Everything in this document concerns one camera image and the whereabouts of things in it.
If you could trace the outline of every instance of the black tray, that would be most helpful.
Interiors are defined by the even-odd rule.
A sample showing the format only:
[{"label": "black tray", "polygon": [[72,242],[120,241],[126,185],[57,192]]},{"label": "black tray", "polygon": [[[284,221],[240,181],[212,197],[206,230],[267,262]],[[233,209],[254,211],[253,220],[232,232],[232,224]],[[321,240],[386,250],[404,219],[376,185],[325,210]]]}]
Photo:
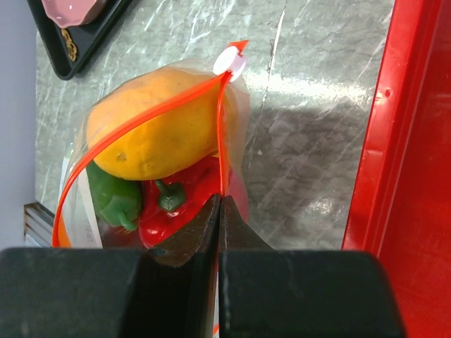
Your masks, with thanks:
[{"label": "black tray", "polygon": [[51,65],[60,79],[69,80],[85,67],[130,2],[109,0],[92,23],[62,30],[47,17],[41,0],[28,0]]}]

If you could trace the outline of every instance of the marble surface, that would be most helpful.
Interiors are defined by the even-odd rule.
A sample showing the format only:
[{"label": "marble surface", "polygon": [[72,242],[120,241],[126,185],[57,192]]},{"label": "marble surface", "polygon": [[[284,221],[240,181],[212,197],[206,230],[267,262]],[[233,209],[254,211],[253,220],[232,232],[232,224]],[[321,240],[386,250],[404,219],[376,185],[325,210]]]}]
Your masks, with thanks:
[{"label": "marble surface", "polygon": [[276,248],[341,245],[393,0],[135,0],[59,80],[37,37],[36,198],[55,211],[73,123],[120,83],[249,39],[250,225]]}]

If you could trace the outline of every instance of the pink dish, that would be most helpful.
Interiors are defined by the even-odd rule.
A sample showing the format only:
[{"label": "pink dish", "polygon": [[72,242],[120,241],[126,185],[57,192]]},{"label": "pink dish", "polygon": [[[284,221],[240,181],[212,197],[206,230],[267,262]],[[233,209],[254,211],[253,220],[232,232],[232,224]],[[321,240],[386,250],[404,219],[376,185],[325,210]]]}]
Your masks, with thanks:
[{"label": "pink dish", "polygon": [[42,0],[45,13],[60,28],[92,22],[104,9],[107,0]]}]

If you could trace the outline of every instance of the plastic bag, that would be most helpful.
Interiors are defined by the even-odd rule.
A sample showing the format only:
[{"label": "plastic bag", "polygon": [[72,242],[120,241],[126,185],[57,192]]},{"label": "plastic bag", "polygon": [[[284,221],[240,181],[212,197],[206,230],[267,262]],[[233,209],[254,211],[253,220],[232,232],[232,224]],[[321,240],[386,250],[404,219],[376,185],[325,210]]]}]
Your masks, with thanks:
[{"label": "plastic bag", "polygon": [[[229,46],[237,57],[247,42]],[[66,159],[52,246],[152,247],[215,193],[247,220],[249,94],[230,71],[181,61],[131,79],[83,116]]]}]

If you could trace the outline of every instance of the red plastic container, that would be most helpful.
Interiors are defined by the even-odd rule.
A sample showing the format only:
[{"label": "red plastic container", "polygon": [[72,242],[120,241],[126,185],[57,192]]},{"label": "red plastic container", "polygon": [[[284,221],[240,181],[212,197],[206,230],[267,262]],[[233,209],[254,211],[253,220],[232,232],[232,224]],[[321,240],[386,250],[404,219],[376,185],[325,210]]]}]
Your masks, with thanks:
[{"label": "red plastic container", "polygon": [[409,337],[451,337],[451,0],[397,0],[343,249],[376,255]]}]

